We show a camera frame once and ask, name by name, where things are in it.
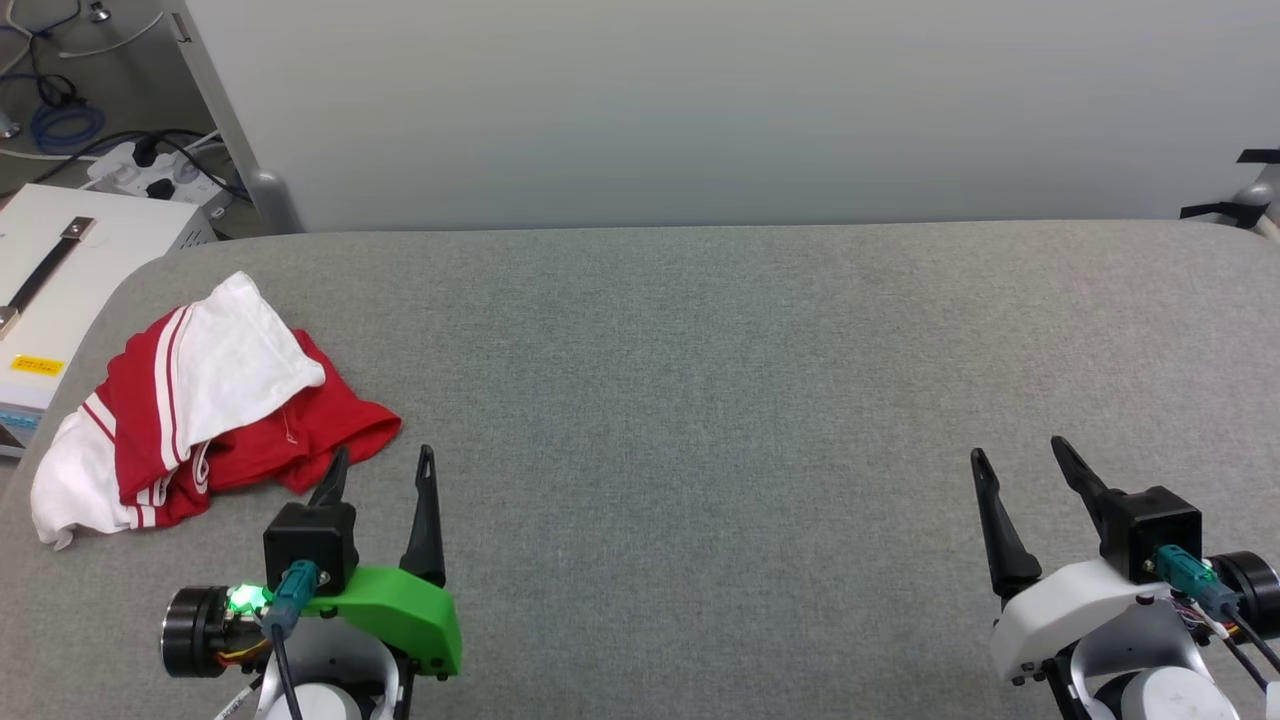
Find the yellow warning label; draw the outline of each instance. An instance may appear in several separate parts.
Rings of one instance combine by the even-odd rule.
[[[50,378],[56,378],[61,374],[63,368],[67,363],[61,360],[50,360],[47,357],[32,357],[29,355],[19,355],[13,359],[13,364],[9,365],[19,373],[36,373],[37,375],[49,375]]]

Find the green led light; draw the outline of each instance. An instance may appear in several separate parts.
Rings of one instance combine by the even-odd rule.
[[[227,593],[227,607],[237,615],[257,615],[271,603],[271,591],[262,585],[236,585]]]

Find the teal cable connector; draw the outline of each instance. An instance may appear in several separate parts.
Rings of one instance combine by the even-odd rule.
[[[302,609],[316,596],[320,587],[320,568],[310,560],[297,560],[284,571],[280,587],[275,588],[271,606],[262,616],[262,637],[270,639],[271,630],[280,628],[284,637],[293,634]]]
[[[1155,573],[1174,589],[1187,593],[1210,618],[1220,623],[1229,620],[1226,609],[1235,610],[1239,606],[1239,593],[1224,585],[1212,568],[1176,544],[1164,544],[1156,550]]]

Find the black handle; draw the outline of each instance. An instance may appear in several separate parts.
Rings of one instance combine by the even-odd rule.
[[[1053,457],[1057,459],[1057,466],[1062,469],[1062,477],[1066,478],[1066,487],[1074,489],[1084,501],[1084,509],[1089,511],[1089,519],[1093,520],[1098,537],[1103,537],[1098,496],[1107,492],[1106,483],[1089,469],[1080,454],[1062,436],[1053,436],[1050,446],[1053,447]]]
[[[438,588],[444,587],[444,541],[440,537],[440,492],[435,483],[435,451],[424,445],[417,456],[417,510],[408,550],[401,556],[401,570],[417,575]]]
[[[324,479],[320,480],[315,492],[311,493],[307,506],[320,507],[323,505],[342,502],[342,493],[347,489],[347,468],[349,466],[351,455],[347,452],[347,446],[339,446],[333,454],[333,460],[329,461],[329,469],[325,470]]]
[[[19,313],[26,311],[27,306],[31,305],[31,301],[35,300],[36,293],[40,292],[40,288],[45,284],[45,281],[54,274],[58,265],[63,264],[63,260],[70,255],[72,250],[74,250],[77,245],[79,245],[78,236],[59,240],[58,245],[49,251],[49,255],[45,255],[45,259],[36,265],[36,269],[32,270],[29,277],[27,277],[27,281],[22,283],[22,287],[18,288],[13,300],[9,301],[9,306],[15,307]]]
[[[973,484],[978,491],[978,516],[982,521],[982,539],[987,544],[991,589],[1009,602],[1039,579],[1039,560],[1027,552],[1005,511],[1005,503],[1000,501],[1000,480],[987,461],[987,454],[975,447],[969,460],[973,465]]]

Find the white equipment box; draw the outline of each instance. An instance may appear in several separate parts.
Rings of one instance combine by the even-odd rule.
[[[0,340],[0,455],[26,452],[81,340],[120,282],[148,260],[214,240],[197,205],[28,184],[0,210],[0,305],[77,217],[93,224]]]

